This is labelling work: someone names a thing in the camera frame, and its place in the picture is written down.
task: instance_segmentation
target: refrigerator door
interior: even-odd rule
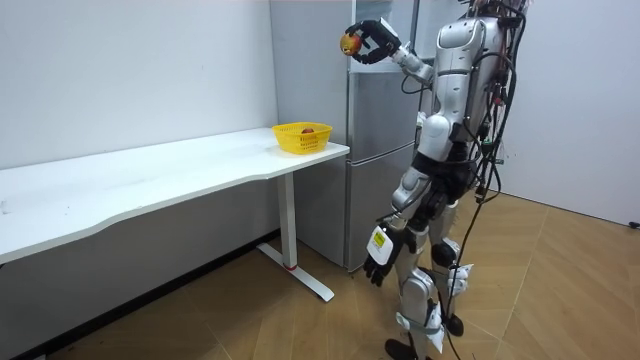
[[[412,142],[416,132],[419,95],[400,91],[404,74],[353,74],[349,118],[350,159],[371,159]],[[411,79],[407,89],[419,88]]]
[[[331,142],[345,145],[349,58],[338,43],[351,24],[351,4],[272,1],[270,5],[279,123],[324,123],[333,127]],[[312,34],[312,44],[294,50],[302,46],[302,34]]]
[[[411,165],[413,144],[385,156],[348,166],[346,258],[347,269],[354,271],[367,258],[367,242],[375,220],[391,212],[391,194]]]

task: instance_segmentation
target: refrigerator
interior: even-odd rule
[[[363,3],[369,7],[359,9]],[[330,125],[330,141],[351,148],[345,157],[294,173],[297,237],[348,271],[364,263],[375,220],[391,212],[393,191],[411,164],[420,96],[402,93],[397,65],[354,64],[340,51],[339,39],[357,16],[389,9],[388,20],[409,39],[418,3],[270,3],[279,122]],[[411,90],[418,86],[408,83]]]

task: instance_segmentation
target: white table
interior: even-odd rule
[[[293,171],[349,152],[282,151],[261,128],[0,171],[0,264],[95,234],[125,219],[254,180],[278,177],[282,252],[259,249],[329,301],[297,267]]]

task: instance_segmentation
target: baseboard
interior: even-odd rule
[[[92,332],[111,324],[112,322],[131,314],[132,312],[140,309],[141,307],[158,300],[159,298],[178,290],[184,285],[210,273],[211,271],[221,267],[222,265],[239,258],[242,255],[247,254],[251,250],[255,249],[256,246],[273,240],[280,236],[280,229],[274,230],[266,235],[261,236],[260,238],[239,247],[232,252],[225,254],[211,262],[208,262],[199,268],[196,268],[188,273],[181,275],[163,285],[158,286],[157,288],[146,292],[137,298],[130,300],[106,313],[93,318],[86,323],[76,326],[75,328],[56,336],[55,338],[40,344],[30,350],[25,351],[24,353],[11,358],[11,360],[33,360],[43,354],[51,354],[54,353],[65,346],[71,345],[72,343],[82,339],[83,337],[91,334]]]

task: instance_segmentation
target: humanoid robot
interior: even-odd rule
[[[379,219],[364,265],[378,286],[393,267],[398,275],[396,319],[410,343],[388,340],[385,349],[393,359],[430,359],[429,342],[441,352],[445,331],[464,333],[454,298],[466,290],[471,271],[471,265],[459,265],[469,232],[462,247],[448,233],[467,191],[476,188],[473,223],[494,175],[500,184],[495,159],[513,100],[526,8],[526,0],[471,1],[463,17],[440,30],[432,61],[403,46],[384,19],[358,22],[341,39],[342,51],[356,61],[390,57],[432,92],[418,151],[392,195],[392,213]],[[417,265],[427,240],[429,270]]]

